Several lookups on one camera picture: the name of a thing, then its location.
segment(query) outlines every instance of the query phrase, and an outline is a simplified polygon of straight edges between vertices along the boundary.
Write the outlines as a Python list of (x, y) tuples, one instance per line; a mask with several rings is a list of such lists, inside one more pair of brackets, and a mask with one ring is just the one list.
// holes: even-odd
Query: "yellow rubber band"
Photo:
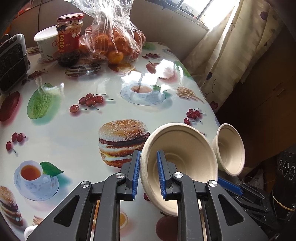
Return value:
[(284, 209), (287, 209), (287, 210), (289, 210), (289, 211), (292, 211), (292, 212), (294, 212), (295, 211), (295, 209), (291, 209), (291, 208), (288, 208), (288, 207), (285, 207), (283, 204), (281, 204), (278, 200), (276, 200), (276, 198), (272, 195), (272, 197), (274, 198), (274, 200), (279, 204), (279, 205), (281, 205)]

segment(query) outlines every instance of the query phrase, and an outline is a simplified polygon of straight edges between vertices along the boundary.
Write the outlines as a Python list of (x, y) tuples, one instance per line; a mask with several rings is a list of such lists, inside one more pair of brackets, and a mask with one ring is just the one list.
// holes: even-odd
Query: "clear plastic bag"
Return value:
[(94, 18), (80, 37), (80, 52), (111, 64), (134, 61), (145, 44), (144, 34), (130, 21), (133, 0), (65, 0)]

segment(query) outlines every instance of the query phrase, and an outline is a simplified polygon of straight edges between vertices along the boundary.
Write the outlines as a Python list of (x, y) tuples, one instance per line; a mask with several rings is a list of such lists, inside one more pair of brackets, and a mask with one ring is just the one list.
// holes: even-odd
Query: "red jar label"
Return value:
[(58, 50), (60, 53), (69, 53), (79, 48), (80, 34), (58, 34)]

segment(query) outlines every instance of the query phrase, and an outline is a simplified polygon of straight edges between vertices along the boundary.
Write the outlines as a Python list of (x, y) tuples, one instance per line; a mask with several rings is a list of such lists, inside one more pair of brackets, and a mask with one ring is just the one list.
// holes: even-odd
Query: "white tub lid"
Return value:
[(34, 37), (34, 41), (39, 42), (43, 41), (45, 39), (51, 38), (57, 36), (57, 26), (52, 26), (49, 28), (46, 28), (44, 30), (41, 30), (39, 33), (37, 33)]

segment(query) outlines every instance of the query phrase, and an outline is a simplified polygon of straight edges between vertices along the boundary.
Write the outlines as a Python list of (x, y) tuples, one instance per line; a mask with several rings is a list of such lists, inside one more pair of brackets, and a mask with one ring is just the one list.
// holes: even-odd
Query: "brown cabinet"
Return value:
[(232, 124), (255, 167), (296, 142), (296, 42), (283, 28), (269, 50), (217, 113)]

